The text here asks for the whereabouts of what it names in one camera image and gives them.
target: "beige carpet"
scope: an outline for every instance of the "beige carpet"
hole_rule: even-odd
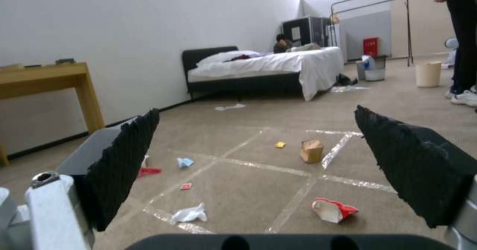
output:
[[[347,74],[355,77],[354,68],[347,66]],[[443,96],[451,75],[443,70],[441,87],[419,89],[414,68],[395,60],[388,63],[385,81],[359,83],[367,90],[329,92],[311,102],[298,95],[255,96],[242,100],[245,108],[228,111],[214,108],[236,100],[208,99],[166,111],[149,150],[151,166],[162,173],[136,180],[111,226],[97,234],[95,248],[122,249],[150,235],[190,232],[409,233],[443,240],[444,228],[427,228],[389,186],[356,133],[353,110],[361,104],[433,128],[477,157],[477,114]],[[300,160],[300,142],[310,138],[323,141],[330,161],[326,169]],[[276,149],[277,141],[287,145]],[[0,184],[22,201],[31,177],[54,169],[81,142],[12,161],[0,169]],[[195,164],[179,170],[178,157]],[[183,183],[192,183],[192,189],[179,190]],[[351,204],[360,212],[339,225],[323,222],[310,209],[315,197]],[[201,202],[208,222],[172,222],[177,210]]]

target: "wooden table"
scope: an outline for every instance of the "wooden table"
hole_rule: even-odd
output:
[[[0,99],[74,88],[89,133],[104,128],[99,103],[86,63],[0,70]],[[0,159],[9,165],[0,146]]]

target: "person's leg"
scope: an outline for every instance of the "person's leg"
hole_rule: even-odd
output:
[[[460,94],[477,80],[477,11],[473,0],[448,0],[448,7],[459,42],[451,90]]]

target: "white pillow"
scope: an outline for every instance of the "white pillow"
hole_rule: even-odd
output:
[[[218,53],[211,55],[207,58],[202,59],[199,63],[197,63],[197,66],[203,66],[211,63],[223,63],[225,61],[230,61],[235,57],[241,56],[241,55],[252,55],[252,54],[258,54],[256,51],[252,50],[233,50],[233,51],[227,51],[225,53]]]

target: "red box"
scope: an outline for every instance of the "red box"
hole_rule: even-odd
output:
[[[363,39],[363,53],[372,57],[378,56],[378,38]]]

